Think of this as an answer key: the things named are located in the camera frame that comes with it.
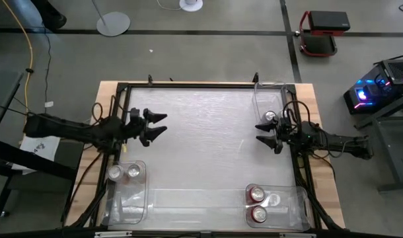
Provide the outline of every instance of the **lamp base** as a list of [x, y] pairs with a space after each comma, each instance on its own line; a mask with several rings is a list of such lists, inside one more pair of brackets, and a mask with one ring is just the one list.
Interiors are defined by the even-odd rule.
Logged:
[[195, 4], [187, 4], [186, 0], [180, 0], [180, 7], [182, 10], [188, 12], [198, 11], [203, 7], [203, 0], [197, 0]]
[[129, 17], [123, 13], [112, 12], [103, 15], [103, 19], [97, 21], [97, 30], [104, 36], [118, 36], [128, 30], [131, 25]]

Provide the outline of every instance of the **gray floor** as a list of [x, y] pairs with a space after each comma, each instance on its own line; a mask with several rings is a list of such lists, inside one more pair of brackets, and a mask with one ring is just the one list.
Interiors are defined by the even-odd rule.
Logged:
[[[176, 7], [175, 0], [159, 0]], [[94, 29], [98, 17], [90, 1], [51, 1], [67, 18], [65, 28]], [[278, 0], [205, 0], [200, 12], [167, 11], [155, 0], [98, 1], [104, 12], [122, 11], [138, 30], [284, 30]], [[9, 1], [26, 26], [41, 26], [32, 5]], [[403, 1], [287, 0], [292, 30], [306, 10], [346, 11], [352, 32], [403, 32]], [[15, 21], [0, 4], [0, 27]], [[30, 108], [41, 111], [48, 43], [43, 34], [31, 34], [34, 70], [28, 90]], [[52, 64], [48, 98], [49, 113], [71, 120], [89, 118], [90, 108], [102, 80], [146, 79], [183, 81], [249, 81], [259, 72], [262, 81], [294, 82], [288, 47], [283, 36], [159, 36], [50, 35]], [[325, 130], [337, 134], [360, 134], [342, 94], [367, 73], [372, 63], [403, 54], [403, 38], [337, 38], [339, 52], [331, 58], [307, 58], [297, 51], [304, 83], [313, 83]], [[23, 71], [28, 47], [22, 34], [0, 33], [0, 69]], [[17, 93], [23, 99], [24, 83]], [[13, 102], [12, 108], [23, 110]], [[23, 117], [8, 112], [0, 126], [0, 139], [17, 144]], [[347, 228], [352, 231], [403, 236], [403, 191], [378, 194], [378, 185], [392, 182], [379, 148], [370, 161], [350, 155], [333, 159], [336, 182]], [[0, 189], [3, 179], [0, 178]], [[58, 197], [46, 194], [41, 201], [45, 214], [26, 206], [29, 194], [13, 194], [9, 208], [15, 216], [0, 219], [0, 232], [49, 229], [59, 225]]]

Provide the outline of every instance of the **clear plastic bin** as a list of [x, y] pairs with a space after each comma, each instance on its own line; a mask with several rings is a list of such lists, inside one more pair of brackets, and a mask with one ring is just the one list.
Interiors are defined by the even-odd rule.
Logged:
[[[261, 188], [264, 198], [257, 202], [250, 197], [253, 188]], [[264, 186], [249, 184], [246, 187], [245, 213], [247, 224], [254, 228], [291, 229], [306, 231], [309, 223], [310, 206], [306, 190], [300, 186]], [[253, 216], [255, 208], [261, 207], [266, 215], [258, 216], [256, 221]]]
[[[146, 208], [146, 165], [142, 161], [118, 163], [118, 165], [123, 168], [124, 175], [119, 181], [109, 181], [106, 204], [111, 203], [111, 210], [105, 212], [102, 224], [137, 224], [143, 219]], [[133, 165], [137, 165], [139, 173], [136, 175], [136, 172], [132, 171], [132, 176], [129, 176], [128, 169]]]
[[281, 90], [284, 90], [285, 88], [285, 84], [283, 83], [255, 84], [252, 102], [258, 124], [265, 123], [265, 113], [271, 111], [274, 112], [275, 115], [280, 113], [276, 112], [275, 110], [282, 107], [282, 99], [277, 97], [277, 95], [270, 93], [270, 89], [277, 86], [281, 86]]

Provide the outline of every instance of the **wooden board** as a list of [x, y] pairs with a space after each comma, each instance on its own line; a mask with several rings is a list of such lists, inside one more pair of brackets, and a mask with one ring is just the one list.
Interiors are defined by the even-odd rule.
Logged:
[[[109, 112], [109, 104], [110, 97], [116, 94], [116, 87], [119, 82], [126, 81], [102, 81], [100, 82], [99, 90], [96, 97], [96, 102], [99, 102], [103, 107], [103, 117], [108, 115]], [[128, 83], [147, 83], [146, 81], [128, 81]], [[222, 84], [222, 82], [154, 82], [154, 83], [162, 83], [162, 84]], [[316, 102], [316, 97], [314, 95], [314, 89], [312, 84], [296, 84], [297, 90], [297, 98], [298, 100], [306, 103], [309, 107], [311, 113], [312, 122], [316, 122], [321, 124], [320, 115], [318, 111], [318, 106]], [[303, 120], [307, 120], [307, 111], [300, 106], [301, 118]], [[95, 148], [90, 148], [84, 151], [80, 166], [79, 172], [77, 175], [77, 179], [75, 181], [75, 186], [81, 178], [84, 170], [88, 167], [91, 161], [98, 155]], [[72, 224], [77, 218], [85, 211], [87, 206], [90, 204], [95, 192], [96, 192], [96, 184], [98, 180], [98, 174], [100, 171], [100, 164], [102, 159], [97, 161], [94, 166], [90, 169], [86, 178], [84, 179], [83, 184], [80, 186], [77, 191], [77, 195], [72, 203], [71, 209], [67, 216], [67, 220], [65, 222], [66, 225]], [[342, 217], [342, 211], [340, 207], [340, 201], [338, 198], [338, 192], [336, 190], [334, 175], [332, 174], [332, 170], [329, 165], [323, 161], [314, 158], [310, 158], [311, 162], [311, 171], [314, 181], [314, 188], [316, 190], [316, 197], [319, 202], [322, 204], [324, 209], [328, 212], [328, 214], [332, 217], [332, 219], [341, 227], [344, 227], [344, 219]]]

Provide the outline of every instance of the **rolling stool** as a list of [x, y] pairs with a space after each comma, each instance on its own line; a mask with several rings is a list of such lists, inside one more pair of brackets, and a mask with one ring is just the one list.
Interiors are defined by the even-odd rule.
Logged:
[[[310, 29], [303, 29], [306, 17]], [[308, 56], [328, 57], [337, 52], [334, 36], [349, 30], [347, 13], [333, 11], [305, 11], [300, 21], [300, 52]]]

